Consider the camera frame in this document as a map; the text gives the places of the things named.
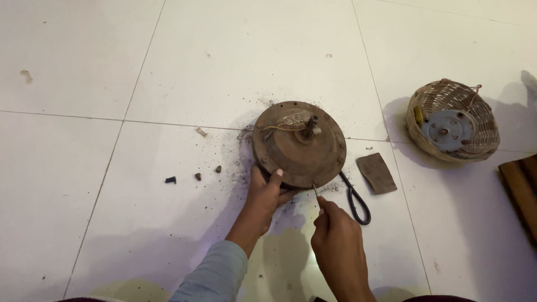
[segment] hand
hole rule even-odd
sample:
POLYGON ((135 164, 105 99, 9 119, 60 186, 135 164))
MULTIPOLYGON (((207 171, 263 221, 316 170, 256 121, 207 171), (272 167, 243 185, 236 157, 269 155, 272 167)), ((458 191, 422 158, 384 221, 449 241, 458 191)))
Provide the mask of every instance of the hand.
POLYGON ((256 164, 250 169, 246 202, 226 237, 226 240, 238 244, 248 258, 259 237, 269 230, 276 208, 298 193, 280 189, 283 174, 278 169, 267 183, 256 164))
POLYGON ((376 301, 369 289, 362 229, 345 211, 324 197, 315 219, 311 247, 319 269, 338 302, 376 301))

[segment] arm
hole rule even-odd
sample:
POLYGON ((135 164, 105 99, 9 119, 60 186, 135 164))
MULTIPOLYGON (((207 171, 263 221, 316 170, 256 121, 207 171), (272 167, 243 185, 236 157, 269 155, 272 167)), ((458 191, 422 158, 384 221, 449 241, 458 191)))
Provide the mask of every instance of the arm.
POLYGON ((280 189, 282 175, 278 169, 267 183, 252 166, 246 202, 226 239, 210 248, 170 302, 235 301, 257 240, 268 231, 276 208, 297 193, 280 189))

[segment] white floor tile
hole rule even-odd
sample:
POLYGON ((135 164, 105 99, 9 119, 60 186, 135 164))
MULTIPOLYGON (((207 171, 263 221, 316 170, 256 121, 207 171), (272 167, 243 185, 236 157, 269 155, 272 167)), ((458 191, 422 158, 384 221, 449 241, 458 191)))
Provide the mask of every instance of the white floor tile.
POLYGON ((355 7, 392 141, 410 141, 410 96, 450 78, 483 85, 500 149, 537 151, 537 97, 521 82, 522 70, 537 75, 537 30, 383 1, 355 0, 355 7))
POLYGON ((120 126, 0 112, 0 300, 63 297, 120 126))
POLYGON ((478 0, 491 20, 537 27, 537 3, 533 0, 478 0))
POLYGON ((167 1, 127 119, 242 129, 286 100, 387 138, 351 2, 167 1))
MULTIPOLYGON (((227 235, 248 189, 250 132, 205 130, 204 138, 194 127, 125 122, 67 297, 165 301, 227 235), (218 165, 220 174, 214 172, 218 165), (171 176, 177 185, 164 183, 171 176)), ((373 215, 364 242, 374 293, 379 301, 428 293, 390 144, 347 140, 347 147, 344 170, 373 215), (383 155, 396 192, 370 195, 354 159, 374 152, 383 155)), ((339 177, 321 192, 349 211, 339 177)), ((313 192, 277 210, 250 258, 240 300, 334 300, 309 244, 317 214, 313 192)))
POLYGON ((378 0, 488 19, 477 0, 378 0))
POLYGON ((395 143, 394 151, 433 294, 537 300, 537 258, 497 169, 530 153, 497 151, 459 166, 413 144, 395 143))
POLYGON ((0 110, 123 119, 164 0, 8 0, 0 110))

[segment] black rubber piece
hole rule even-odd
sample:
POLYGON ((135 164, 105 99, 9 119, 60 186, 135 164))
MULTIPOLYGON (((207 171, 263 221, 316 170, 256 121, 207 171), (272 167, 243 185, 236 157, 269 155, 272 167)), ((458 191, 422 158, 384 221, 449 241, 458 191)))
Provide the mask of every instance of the black rubber piece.
POLYGON ((349 180, 347 179, 345 174, 343 174, 343 171, 340 171, 339 175, 341 176, 341 178, 343 178, 343 181, 345 182, 345 184, 348 187, 347 199, 349 200, 349 204, 351 205, 352 215, 354 216, 354 218, 356 219, 356 221, 359 224, 368 225, 371 222, 371 212, 369 211, 369 208, 367 207, 365 201, 360 197, 360 195, 358 195, 358 192, 356 192, 356 190, 354 189, 352 184, 349 182, 349 180), (360 203, 361 207, 366 212, 366 219, 365 220, 361 220, 360 217, 358 217, 358 213, 356 212, 356 207, 354 206, 354 201, 352 200, 353 195, 356 196, 356 198, 358 199, 358 202, 360 203))
POLYGON ((171 182, 177 184, 177 180, 175 179, 175 176, 172 176, 170 178, 166 178, 165 183, 171 183, 171 182))

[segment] person's left hand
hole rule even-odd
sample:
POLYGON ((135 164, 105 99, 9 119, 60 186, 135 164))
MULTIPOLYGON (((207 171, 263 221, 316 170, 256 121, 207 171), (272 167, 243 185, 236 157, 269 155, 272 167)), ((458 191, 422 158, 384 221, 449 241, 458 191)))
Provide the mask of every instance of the person's left hand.
POLYGON ((269 230, 276 208, 288 202, 298 193, 298 191, 280 188, 283 174, 284 172, 278 169, 267 183, 256 164, 250 169, 250 187, 242 212, 248 216, 257 217, 263 222, 259 236, 269 230))
POLYGON ((269 230, 276 208, 298 193, 280 189, 283 174, 284 172, 278 169, 267 183, 257 165, 254 164, 250 169, 250 187, 246 202, 226 236, 226 240, 240 246, 248 258, 259 237, 269 230))

